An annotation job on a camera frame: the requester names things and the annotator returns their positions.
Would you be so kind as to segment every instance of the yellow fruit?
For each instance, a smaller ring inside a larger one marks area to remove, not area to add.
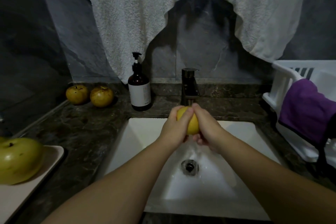
[[[84,104],[89,99],[89,90],[84,85],[74,85],[68,88],[65,94],[74,105]]]
[[[179,120],[182,117],[184,112],[187,111],[189,107],[190,106],[185,106],[177,111],[177,120]],[[200,128],[198,126],[198,119],[196,115],[194,114],[189,122],[188,129],[187,129],[187,135],[195,135],[199,133],[199,131],[200,131]]]
[[[12,185],[35,175],[44,159],[43,145],[30,138],[0,142],[0,184]]]
[[[113,91],[105,86],[94,88],[90,94],[90,100],[93,105],[101,108],[110,105],[113,97]]]

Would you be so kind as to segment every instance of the white label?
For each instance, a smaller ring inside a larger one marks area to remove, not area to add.
[[[145,106],[151,102],[151,88],[149,83],[140,86],[128,85],[131,95],[131,104],[134,106]]]

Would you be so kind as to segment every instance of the dark marble countertop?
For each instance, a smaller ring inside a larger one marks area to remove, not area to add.
[[[309,171],[313,166],[305,163],[273,129],[259,101],[260,98],[201,97],[198,103],[217,120],[255,123],[291,170],[336,191],[336,186],[329,179],[314,178]],[[40,223],[64,201],[93,181],[99,164],[128,118],[167,118],[170,109],[179,105],[179,102],[179,96],[156,96],[153,106],[144,112],[134,111],[126,94],[120,95],[116,104],[103,109],[91,103],[82,106],[63,103],[23,133],[25,137],[35,138],[45,145],[64,147],[66,155],[10,223]]]

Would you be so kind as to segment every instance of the pump dispenser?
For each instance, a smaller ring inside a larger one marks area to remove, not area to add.
[[[151,106],[151,88],[149,79],[142,73],[142,65],[138,63],[141,53],[132,52],[135,62],[132,65],[133,75],[128,78],[128,89],[131,104],[136,111],[145,111]]]

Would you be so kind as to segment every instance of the green apple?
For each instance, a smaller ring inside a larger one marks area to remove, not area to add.
[[[44,159],[43,145],[30,138],[0,140],[0,184],[12,185],[35,175]]]

